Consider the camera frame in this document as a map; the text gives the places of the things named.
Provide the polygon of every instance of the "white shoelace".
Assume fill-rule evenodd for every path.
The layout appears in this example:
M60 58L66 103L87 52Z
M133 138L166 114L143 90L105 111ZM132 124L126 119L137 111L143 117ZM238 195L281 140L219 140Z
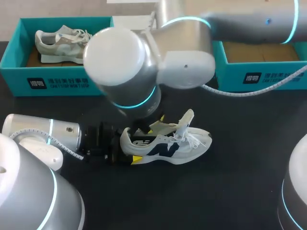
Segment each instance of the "white shoelace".
M84 30L76 29L76 30L73 30L72 32L73 33L78 32L78 34L74 37L74 40L76 41L72 41L71 43L79 43L79 42L88 43L90 39L93 37L93 35L87 32L87 30L84 31Z
M194 137L192 134L190 134L187 130L184 132L183 136L174 134L173 137L174 140L172 142L185 142L187 141L190 144L191 149L197 149L199 145L203 145L206 147L200 140L198 140L196 137Z

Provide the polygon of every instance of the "white cable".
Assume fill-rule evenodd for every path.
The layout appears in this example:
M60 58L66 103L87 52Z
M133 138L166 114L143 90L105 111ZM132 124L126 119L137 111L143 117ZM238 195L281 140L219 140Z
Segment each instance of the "white cable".
M286 83L288 83L289 81L291 81L292 79L296 78L298 75L300 75L301 73L304 73L307 70L307 65L302 67L301 69L299 69L298 71L296 71L295 73L291 74L289 77L283 79L282 81L268 87L265 88L263 90L258 90L258 91L254 91L254 92L247 92L247 93L233 93L233 92L224 92L224 91L220 91L220 90L216 90L214 88L211 88L207 85L202 85L201 87L204 88L205 90L208 90L210 92L219 94L219 95L223 95L223 96L228 96L228 97L250 97L250 96L257 96L259 94L263 94L265 92L269 92L272 90L277 89L278 87L285 85Z
M56 138L54 138L53 136L49 135L48 133L35 129L35 128L24 128L21 129L17 132L14 132L10 138L11 139L15 139L17 136L19 136L22 133L37 133L38 135L41 135L43 137L47 137L49 138L51 141L53 141L54 143L56 143L56 145L58 145L61 149L63 149L65 152L69 153L71 156L74 156L75 158L78 158L80 160L83 160L84 157L71 151L69 148L67 148L65 145L63 145L61 142L59 142Z

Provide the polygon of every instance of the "black tabletop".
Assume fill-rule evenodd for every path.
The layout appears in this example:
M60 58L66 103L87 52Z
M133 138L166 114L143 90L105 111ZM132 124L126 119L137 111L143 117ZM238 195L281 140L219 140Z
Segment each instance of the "black tabletop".
M0 57L7 43L0 43ZM81 193L84 230L280 230L277 201L291 152L307 133L307 91L227 98L203 89L167 94L166 122L189 109L211 149L185 165L84 164L61 174ZM125 120L104 97L13 98L0 77L0 124L10 113L80 123Z

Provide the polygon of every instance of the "shoe tongue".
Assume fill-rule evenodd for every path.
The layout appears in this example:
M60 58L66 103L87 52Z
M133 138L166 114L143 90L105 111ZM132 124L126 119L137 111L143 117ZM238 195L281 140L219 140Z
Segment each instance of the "shoe tongue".
M75 41L75 42L80 42L83 40L82 37L77 37L76 36L72 36L72 35L69 35L69 34L56 34L56 42L58 42L62 37L65 37L71 41Z
M194 118L193 110L189 109L179 120L175 135L182 137Z
M150 125L150 129L151 129L150 133L167 136L170 133L173 133L176 130L176 127L162 123L161 121L157 121L152 125Z

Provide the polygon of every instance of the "open shoe box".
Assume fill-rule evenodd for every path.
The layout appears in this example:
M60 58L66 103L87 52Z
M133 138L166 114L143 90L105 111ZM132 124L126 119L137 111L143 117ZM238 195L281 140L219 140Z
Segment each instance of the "open shoe box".
M112 17L21 18L0 63L0 72L14 96L102 95L85 73L83 66L71 63L37 65L39 62L34 60L37 58L34 53L36 31L52 33L63 25L72 29L87 30L94 35L102 29L112 27L113 19Z
M214 42L219 90L250 92L269 87L307 65L307 43L246 45ZM307 73L279 90L307 89Z

